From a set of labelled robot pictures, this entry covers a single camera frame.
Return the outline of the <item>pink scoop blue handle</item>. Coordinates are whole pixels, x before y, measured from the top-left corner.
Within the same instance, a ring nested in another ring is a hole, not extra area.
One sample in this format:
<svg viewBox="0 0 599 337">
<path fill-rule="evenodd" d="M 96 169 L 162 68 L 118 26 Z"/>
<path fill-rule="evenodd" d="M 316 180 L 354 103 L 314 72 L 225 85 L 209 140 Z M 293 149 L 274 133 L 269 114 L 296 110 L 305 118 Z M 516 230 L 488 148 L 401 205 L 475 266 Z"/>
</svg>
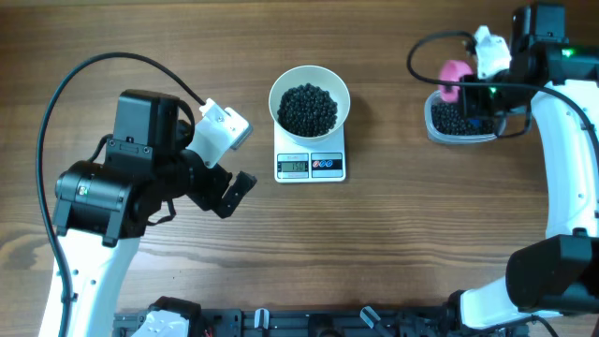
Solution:
<svg viewBox="0 0 599 337">
<path fill-rule="evenodd" d="M 439 73 L 440 81 L 456 81 L 467 75 L 473 75 L 474 72 L 471 67 L 465 62 L 460 60 L 447 60 Z M 459 100 L 459 86 L 449 86 L 446 84 L 439 84 L 438 89 L 441 94 L 441 98 L 446 103 L 457 103 Z"/>
</svg>

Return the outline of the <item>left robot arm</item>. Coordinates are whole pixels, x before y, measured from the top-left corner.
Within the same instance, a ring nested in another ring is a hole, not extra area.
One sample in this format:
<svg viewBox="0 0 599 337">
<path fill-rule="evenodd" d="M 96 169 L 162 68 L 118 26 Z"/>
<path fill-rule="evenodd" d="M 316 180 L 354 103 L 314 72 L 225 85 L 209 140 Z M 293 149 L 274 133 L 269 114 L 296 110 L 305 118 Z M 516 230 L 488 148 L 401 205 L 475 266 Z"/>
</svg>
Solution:
<svg viewBox="0 0 599 337">
<path fill-rule="evenodd" d="M 213 100 L 200 111 L 198 123 L 183 121 L 191 109 L 177 96 L 126 90 L 100 145 L 104 161 L 82 160 L 59 176 L 53 222 L 66 269 L 53 271 L 40 335 L 107 335 L 151 216 L 187 196 L 227 218 L 254 187 L 254 176 L 218 163 L 247 139 L 250 123 Z"/>
</svg>

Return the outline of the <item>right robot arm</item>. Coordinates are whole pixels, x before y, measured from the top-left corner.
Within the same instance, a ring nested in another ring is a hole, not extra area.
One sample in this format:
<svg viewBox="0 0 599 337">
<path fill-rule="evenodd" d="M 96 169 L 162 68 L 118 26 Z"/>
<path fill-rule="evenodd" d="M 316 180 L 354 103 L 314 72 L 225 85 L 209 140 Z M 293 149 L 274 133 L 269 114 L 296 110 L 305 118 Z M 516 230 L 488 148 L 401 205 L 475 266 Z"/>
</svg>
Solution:
<svg viewBox="0 0 599 337">
<path fill-rule="evenodd" d="M 598 50 L 565 33 L 565 9 L 518 8 L 508 43 L 480 28 L 474 75 L 461 77 L 460 112 L 536 124 L 548 185 L 546 237 L 515 252 L 499 280 L 460 295 L 460 324 L 498 328 L 530 315 L 598 310 Z"/>
</svg>

